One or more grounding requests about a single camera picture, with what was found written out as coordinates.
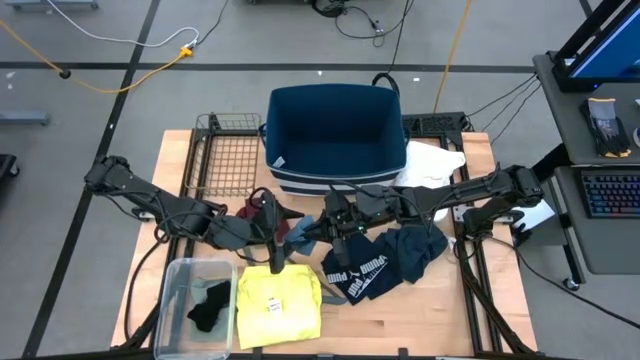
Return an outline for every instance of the computer monitor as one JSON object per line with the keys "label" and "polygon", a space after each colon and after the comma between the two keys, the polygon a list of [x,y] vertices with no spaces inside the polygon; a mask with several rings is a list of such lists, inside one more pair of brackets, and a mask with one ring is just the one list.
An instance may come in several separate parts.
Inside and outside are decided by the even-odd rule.
{"label": "computer monitor", "polygon": [[553,60],[563,92],[640,82],[640,0],[604,0]]}

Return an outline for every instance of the concrete floor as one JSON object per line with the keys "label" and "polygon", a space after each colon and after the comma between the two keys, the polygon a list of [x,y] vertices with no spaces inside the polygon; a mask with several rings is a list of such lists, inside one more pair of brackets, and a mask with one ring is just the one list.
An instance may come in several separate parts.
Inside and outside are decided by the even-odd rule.
{"label": "concrete floor", "polygon": [[[97,34],[137,38],[150,4],[151,0],[102,1],[98,11],[70,15]],[[404,3],[354,0],[353,4],[389,28],[398,21]],[[416,1],[407,17],[397,63],[443,65],[464,4],[464,0]],[[203,31],[215,22],[222,5],[221,0],[162,0],[149,41],[163,39],[182,26]],[[370,28],[358,15],[349,14],[341,21],[345,29],[368,34]],[[86,38],[57,15],[14,13],[0,7],[0,18],[55,61],[93,63],[99,68],[100,63],[128,63],[134,50],[132,45]],[[521,71],[532,65],[533,55],[559,48],[584,18],[578,0],[476,0],[455,64],[488,67],[450,74],[439,111],[470,113],[506,93],[529,76]],[[190,128],[197,114],[209,111],[257,112],[265,117],[271,90],[281,86],[367,84],[375,72],[357,67],[338,71],[335,64],[386,64],[396,36],[374,48],[370,41],[343,37],[333,20],[318,16],[302,1],[263,0],[249,6],[230,0],[220,27],[186,61],[221,66],[166,71],[128,94],[109,153],[126,156],[138,175],[150,178],[165,129]],[[168,61],[189,37],[183,34],[165,47],[145,49],[141,62]],[[10,358],[23,353],[80,201],[82,177],[113,115],[116,96],[88,92],[48,70],[16,69],[19,63],[36,59],[4,32],[0,47],[0,108],[46,110],[52,115],[48,127],[0,128],[0,153],[16,154],[22,168],[20,177],[3,190],[0,207],[0,284],[5,289],[0,292],[0,358]],[[234,71],[221,70],[227,64],[235,65]],[[261,64],[276,64],[278,70]],[[326,68],[320,74],[304,64],[326,64]],[[117,88],[124,70],[74,70],[74,76]],[[136,71],[134,79],[145,73]],[[432,111],[440,72],[403,71],[394,77],[401,87],[404,113]],[[474,116],[476,129],[483,128],[502,104]],[[518,104],[487,129],[490,136],[497,135]],[[539,91],[494,144],[494,152],[505,165],[532,165],[559,142]],[[108,348],[138,227],[103,199],[91,201],[38,355]],[[543,273],[559,280],[566,277],[561,249],[528,244],[522,251]],[[636,330],[577,303],[526,270],[522,278],[542,351],[589,359],[640,358]],[[638,321],[639,279],[587,274],[582,295]]]}

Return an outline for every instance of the yellow shirt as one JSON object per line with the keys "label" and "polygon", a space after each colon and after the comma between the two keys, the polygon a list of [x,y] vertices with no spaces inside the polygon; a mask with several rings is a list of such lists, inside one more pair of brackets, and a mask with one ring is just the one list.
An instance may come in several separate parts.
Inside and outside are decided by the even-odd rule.
{"label": "yellow shirt", "polygon": [[240,348],[320,337],[320,281],[308,265],[247,267],[238,282]]}

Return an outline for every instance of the computer keyboard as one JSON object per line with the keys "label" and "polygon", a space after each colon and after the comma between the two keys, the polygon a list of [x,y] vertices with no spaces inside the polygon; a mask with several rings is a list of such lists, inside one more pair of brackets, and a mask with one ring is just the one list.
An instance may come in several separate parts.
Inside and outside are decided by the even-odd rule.
{"label": "computer keyboard", "polygon": [[581,170],[582,194],[592,218],[640,218],[640,171]]}

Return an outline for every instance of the black wheel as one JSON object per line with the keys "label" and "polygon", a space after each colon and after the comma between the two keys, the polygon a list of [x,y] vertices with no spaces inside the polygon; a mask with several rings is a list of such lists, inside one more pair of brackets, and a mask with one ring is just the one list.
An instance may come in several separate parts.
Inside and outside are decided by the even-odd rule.
{"label": "black wheel", "polygon": [[13,164],[11,170],[9,170],[9,176],[16,177],[18,175],[20,175],[20,168],[16,164]]}
{"label": "black wheel", "polygon": [[566,287],[567,289],[571,290],[571,291],[578,291],[580,290],[580,284],[576,284],[572,278],[568,277],[564,280],[562,280],[562,284],[564,285],[564,287]]}

